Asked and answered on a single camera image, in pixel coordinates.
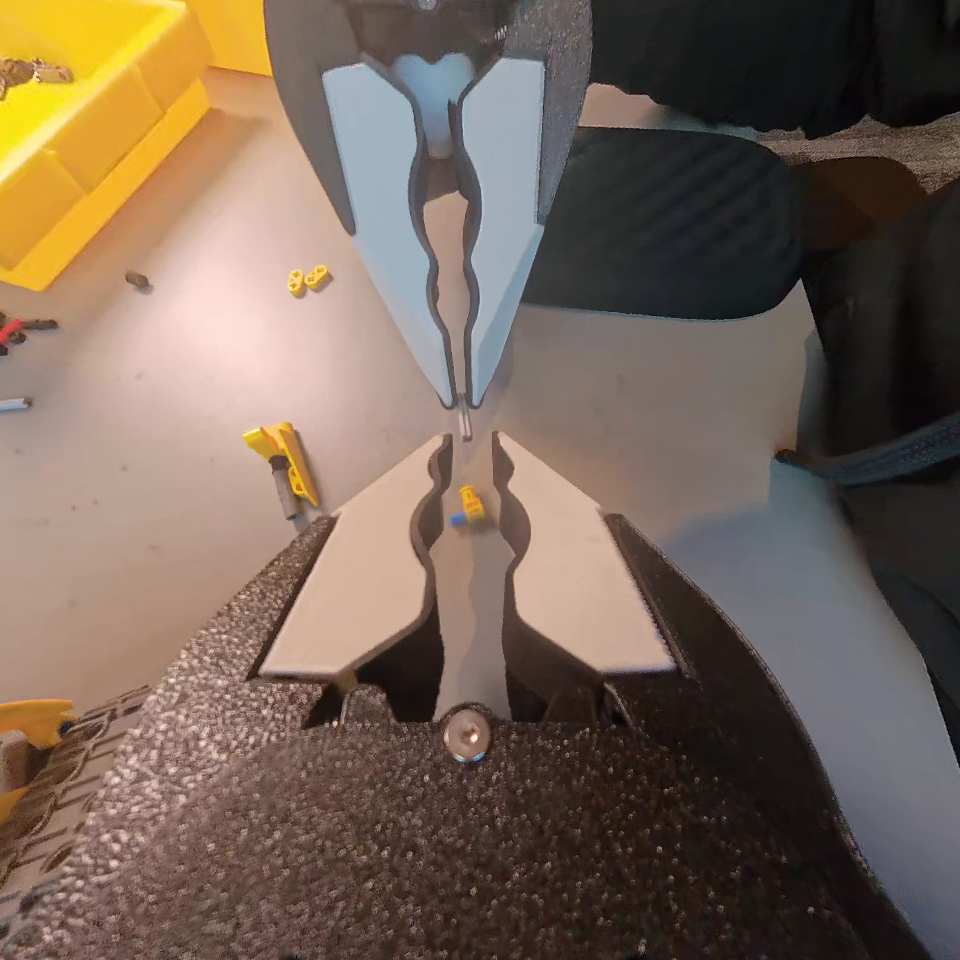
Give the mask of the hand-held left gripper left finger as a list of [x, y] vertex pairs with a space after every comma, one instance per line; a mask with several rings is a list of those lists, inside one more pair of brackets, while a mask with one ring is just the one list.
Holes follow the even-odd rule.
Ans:
[[333, 516], [260, 677], [336, 679], [426, 623], [436, 600], [431, 550], [445, 530], [452, 436], [436, 436]]

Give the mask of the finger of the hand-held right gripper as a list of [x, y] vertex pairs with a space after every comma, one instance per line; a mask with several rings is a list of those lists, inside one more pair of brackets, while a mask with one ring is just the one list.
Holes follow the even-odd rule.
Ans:
[[426, 237], [428, 151], [412, 92], [375, 60], [323, 74], [354, 222], [353, 244], [441, 406], [457, 401], [450, 332], [438, 310], [439, 265]]
[[494, 379], [545, 233], [539, 210], [545, 96], [541, 59], [501, 57], [467, 87], [454, 112], [468, 202], [463, 348], [473, 409]]

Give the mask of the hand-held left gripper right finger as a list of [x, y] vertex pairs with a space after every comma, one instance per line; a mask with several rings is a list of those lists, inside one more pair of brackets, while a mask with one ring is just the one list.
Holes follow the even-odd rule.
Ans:
[[503, 644], [518, 678], [677, 669], [606, 511], [506, 433], [492, 441], [499, 530], [513, 554]]

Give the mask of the yellow plastic bin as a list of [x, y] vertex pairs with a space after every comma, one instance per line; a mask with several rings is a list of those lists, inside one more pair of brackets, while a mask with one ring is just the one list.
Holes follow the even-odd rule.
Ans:
[[187, 1], [213, 53], [213, 66], [272, 77], [263, 1]]
[[2, 60], [68, 69], [2, 99], [1, 277], [46, 290], [210, 110], [183, 2], [8, 1]]

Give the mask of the yellow brick piece grey axle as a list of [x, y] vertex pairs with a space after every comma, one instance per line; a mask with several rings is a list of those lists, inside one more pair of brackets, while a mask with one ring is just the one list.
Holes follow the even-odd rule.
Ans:
[[256, 427], [243, 434], [246, 447], [267, 461], [284, 519], [294, 522], [304, 504], [320, 507], [320, 495], [302, 447], [290, 421]]

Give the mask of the yellow grey bricks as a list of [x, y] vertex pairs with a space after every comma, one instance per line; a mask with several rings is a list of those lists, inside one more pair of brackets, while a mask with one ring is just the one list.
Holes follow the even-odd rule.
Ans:
[[49, 63], [43, 59], [33, 60], [15, 57], [1, 58], [1, 101], [4, 102], [10, 90], [30, 84], [48, 86], [71, 85], [75, 82], [69, 67]]

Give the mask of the yellow tracked brick vehicle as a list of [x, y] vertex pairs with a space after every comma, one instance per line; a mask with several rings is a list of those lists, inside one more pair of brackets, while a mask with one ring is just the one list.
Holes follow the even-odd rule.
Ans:
[[2, 822], [2, 935], [63, 870], [149, 695], [142, 686], [82, 714]]

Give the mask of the person's right forearm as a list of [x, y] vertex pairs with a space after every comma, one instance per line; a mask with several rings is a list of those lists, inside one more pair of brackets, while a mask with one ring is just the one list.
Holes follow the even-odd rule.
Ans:
[[590, 80], [711, 125], [824, 138], [959, 110], [958, 2], [595, 1]]

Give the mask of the grey desk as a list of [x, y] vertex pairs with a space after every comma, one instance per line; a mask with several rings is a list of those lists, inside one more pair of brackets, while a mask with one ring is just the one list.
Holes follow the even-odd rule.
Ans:
[[[209, 114], [57, 282], [2, 285], [7, 314], [60, 325], [2, 359], [2, 399], [32, 400], [2, 414], [2, 701], [156, 681], [291, 542], [245, 431], [291, 422], [329, 511], [458, 432], [273, 81], [204, 81]], [[524, 307], [455, 482], [498, 504], [501, 430], [628, 517], [771, 668], [871, 866], [958, 958], [958, 766], [928, 672], [828, 489], [773, 461], [813, 426], [820, 358], [802, 284], [718, 324]]]

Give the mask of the pile of small brick parts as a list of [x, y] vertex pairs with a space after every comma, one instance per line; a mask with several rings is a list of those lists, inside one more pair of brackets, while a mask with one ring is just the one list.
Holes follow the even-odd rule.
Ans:
[[60, 324], [53, 318], [15, 318], [1, 312], [1, 357], [7, 356], [10, 348], [21, 345], [32, 332], [58, 330]]

